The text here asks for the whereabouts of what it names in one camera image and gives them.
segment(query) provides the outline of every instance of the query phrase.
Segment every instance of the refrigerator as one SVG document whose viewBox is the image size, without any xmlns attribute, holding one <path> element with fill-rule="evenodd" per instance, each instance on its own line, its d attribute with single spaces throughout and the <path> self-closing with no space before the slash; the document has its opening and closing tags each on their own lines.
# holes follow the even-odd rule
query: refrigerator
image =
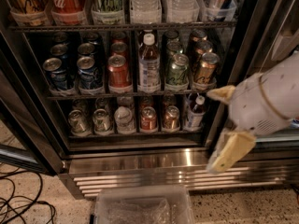
<svg viewBox="0 0 299 224">
<path fill-rule="evenodd" d="M 134 97 L 138 107 L 139 97 L 148 94 L 138 91 L 136 70 L 132 69 L 133 91 L 53 95 L 42 69 L 57 32 L 69 33 L 74 44 L 82 42 L 82 34 L 96 32 L 103 37 L 107 54 L 111 33 L 124 31 L 130 38 L 131 66 L 135 67 L 138 31 L 157 30 L 161 43 L 165 31 L 176 29 L 186 47 L 192 29 L 205 29 L 221 57 L 217 87 L 237 85 L 283 61 L 295 50 L 299 44 L 298 19 L 294 16 L 298 0 L 234 0 L 237 9 L 231 21 L 176 23 L 163 18 L 161 23 L 131 23 L 127 7 L 126 23 L 73 26 L 18 26 L 9 17 L 7 0 L 0 1 L 0 115 L 24 146 L 1 145 L 0 161 L 57 175 L 78 199 L 94 198 L 107 188 L 181 184 L 188 190 L 201 190 L 291 184 L 298 180 L 299 136 L 294 127 L 258 137 L 256 147 L 227 172 L 209 174 L 208 159 L 222 129 L 230 128 L 232 123 L 226 106 L 207 98 L 207 112 L 199 131 L 179 129 L 167 133 L 160 126 L 155 133 L 142 133 L 136 112 L 135 133 L 75 136 L 67 120 L 73 100 L 88 100 L 93 106 L 97 98 L 116 100 L 125 96 Z M 152 96 L 159 104 L 164 95 L 171 93 L 182 103 L 184 96 L 197 92 L 206 93 L 189 87 L 185 91 L 162 89 Z"/>
</svg>

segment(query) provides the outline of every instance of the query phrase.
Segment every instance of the power cord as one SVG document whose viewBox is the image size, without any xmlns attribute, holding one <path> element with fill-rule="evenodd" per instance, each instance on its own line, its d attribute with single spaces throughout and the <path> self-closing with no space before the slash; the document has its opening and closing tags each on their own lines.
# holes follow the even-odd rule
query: power cord
<svg viewBox="0 0 299 224">
<path fill-rule="evenodd" d="M 54 224 L 54 218 L 56 216 L 56 209 L 53 205 L 45 202 L 45 201 L 39 201 L 38 198 L 42 192 L 43 189 L 43 180 L 40 174 L 37 173 L 33 173 L 33 172 L 29 172 L 29 171 L 19 171 L 17 172 L 19 169 L 13 171 L 13 172 L 9 172 L 9 173 L 0 173 L 2 174 L 2 176 L 0 176 L 0 181 L 6 181 L 9 182 L 12 185 L 12 191 L 11 194 L 9 196 L 8 199 L 2 198 L 0 197 L 0 224 L 6 224 L 9 223 L 10 221 L 12 221 L 15 218 L 20 218 L 22 220 L 23 223 L 26 224 L 25 219 L 23 218 L 22 214 L 24 214 L 25 212 L 27 212 L 33 205 L 46 205 L 49 207 L 50 209 L 50 219 L 47 222 L 48 223 L 52 223 Z M 21 174 L 35 174 L 38 177 L 39 180 L 39 190 L 37 192 L 37 195 L 34 199 L 30 199 L 28 197 L 22 196 L 22 195 L 15 195 L 15 191 L 16 191 L 16 185 L 14 183 L 13 180 L 11 180 L 9 177 L 12 177 L 14 175 L 21 175 Z M 24 202 L 24 203 L 28 203 L 16 208 L 13 208 L 11 206 L 12 203 L 20 203 L 20 202 Z"/>
</svg>

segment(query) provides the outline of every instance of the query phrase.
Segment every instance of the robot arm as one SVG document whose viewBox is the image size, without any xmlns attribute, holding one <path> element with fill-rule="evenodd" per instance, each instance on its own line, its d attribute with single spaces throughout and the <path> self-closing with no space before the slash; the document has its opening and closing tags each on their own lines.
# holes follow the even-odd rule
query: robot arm
<svg viewBox="0 0 299 224">
<path fill-rule="evenodd" d="M 207 170 L 221 173 L 232 167 L 255 146 L 256 136 L 268 135 L 290 126 L 299 116 L 299 53 L 264 74 L 254 74 L 236 87 L 223 87 L 206 95 L 229 109 L 235 124 L 223 131 Z"/>
</svg>

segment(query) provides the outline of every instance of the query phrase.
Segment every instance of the terrazzo floor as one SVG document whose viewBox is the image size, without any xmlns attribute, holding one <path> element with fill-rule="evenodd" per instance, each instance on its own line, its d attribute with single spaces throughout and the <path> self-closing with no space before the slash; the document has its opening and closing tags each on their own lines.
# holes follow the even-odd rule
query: terrazzo floor
<svg viewBox="0 0 299 224">
<path fill-rule="evenodd" d="M 16 147 L 20 145 L 1 122 L 0 142 Z M 0 164 L 0 173 L 13 170 L 15 167 Z M 10 178 L 15 183 L 14 196 L 23 195 L 34 199 L 40 186 L 36 174 L 23 173 Z M 95 201 L 74 199 L 57 176 L 42 175 L 42 180 L 43 189 L 38 200 L 55 207 L 57 213 L 53 223 L 90 223 Z M 3 204 L 1 200 L 8 199 L 12 190 L 10 181 L 0 180 L 0 206 Z M 299 224 L 299 205 L 289 186 L 192 191 L 190 195 L 194 219 L 198 224 Z M 17 207 L 23 205 L 23 201 L 15 199 L 11 201 L 11 205 Z M 1 216 L 4 212 L 5 208 L 0 207 L 0 223 L 5 223 L 2 222 L 4 216 Z M 50 209 L 46 205 L 33 205 L 22 216 L 25 223 L 43 224 L 50 219 Z M 18 217 L 8 223 L 19 224 L 24 221 Z"/>
</svg>

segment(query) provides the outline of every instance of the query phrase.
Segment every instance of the floor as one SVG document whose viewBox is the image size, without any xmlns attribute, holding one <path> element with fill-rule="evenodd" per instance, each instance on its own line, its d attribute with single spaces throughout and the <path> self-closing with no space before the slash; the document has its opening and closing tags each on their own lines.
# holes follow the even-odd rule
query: floor
<svg viewBox="0 0 299 224">
<path fill-rule="evenodd" d="M 19 147 L 18 140 L 0 122 L 0 142 Z M 0 164 L 0 223 L 7 211 L 4 199 L 9 199 L 14 190 L 12 182 L 4 179 L 5 173 L 16 168 Z M 14 197 L 10 201 L 13 208 L 28 203 L 26 198 L 34 199 L 40 188 L 38 175 L 22 173 L 8 177 L 15 184 Z M 94 212 L 95 201 L 75 200 L 57 176 L 42 175 L 43 187 L 38 198 L 56 209 L 56 224 L 90 223 L 90 215 Z M 202 224 L 299 224 L 299 205 L 296 195 L 290 187 L 267 187 L 252 189 L 218 189 L 190 192 L 195 223 Z M 6 220 L 12 218 L 10 213 Z M 44 204 L 35 204 L 22 214 L 25 223 L 41 224 L 50 220 L 50 209 Z M 8 223 L 24 223 L 17 217 Z"/>
</svg>

